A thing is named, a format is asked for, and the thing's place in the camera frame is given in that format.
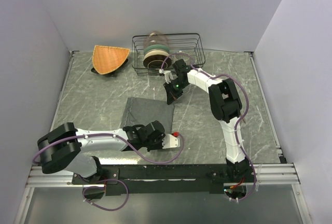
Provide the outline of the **grey cloth napkin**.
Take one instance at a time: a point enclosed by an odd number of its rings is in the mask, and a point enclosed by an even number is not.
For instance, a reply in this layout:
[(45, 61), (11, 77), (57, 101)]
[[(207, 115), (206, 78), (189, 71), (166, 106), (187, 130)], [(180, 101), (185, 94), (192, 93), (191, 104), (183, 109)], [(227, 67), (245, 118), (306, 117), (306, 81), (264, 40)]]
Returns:
[(165, 101), (129, 97), (123, 111), (120, 127), (137, 124), (148, 125), (159, 121), (166, 133), (171, 133), (173, 123), (174, 105)]

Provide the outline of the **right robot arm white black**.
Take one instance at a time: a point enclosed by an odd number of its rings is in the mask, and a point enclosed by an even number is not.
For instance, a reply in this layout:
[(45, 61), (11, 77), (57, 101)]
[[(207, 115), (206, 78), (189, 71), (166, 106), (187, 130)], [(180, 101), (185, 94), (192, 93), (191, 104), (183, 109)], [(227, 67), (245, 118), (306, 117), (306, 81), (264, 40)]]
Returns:
[(255, 168), (245, 152), (240, 128), (240, 121), (249, 108), (248, 96), (244, 88), (231, 76), (221, 74), (213, 76), (193, 65), (186, 65), (181, 59), (173, 64), (176, 78), (170, 71), (159, 68), (165, 77), (164, 88), (167, 104), (172, 104), (183, 94), (183, 89), (194, 85), (209, 95), (212, 115), (221, 125), (226, 143), (227, 176), (238, 182), (242, 178), (253, 176), (257, 182)]

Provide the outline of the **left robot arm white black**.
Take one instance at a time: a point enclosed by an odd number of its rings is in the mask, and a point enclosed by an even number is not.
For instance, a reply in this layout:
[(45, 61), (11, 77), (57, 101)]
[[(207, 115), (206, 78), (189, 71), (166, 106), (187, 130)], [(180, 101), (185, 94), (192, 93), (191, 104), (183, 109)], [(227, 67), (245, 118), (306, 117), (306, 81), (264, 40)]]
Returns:
[(38, 140), (36, 156), (40, 158), (44, 174), (67, 170), (96, 184), (101, 181), (103, 171), (99, 159), (87, 156), (88, 152), (135, 151), (141, 148), (158, 150), (164, 148), (167, 140), (168, 134), (159, 121), (148, 125), (125, 126), (113, 131), (88, 131), (67, 122)]

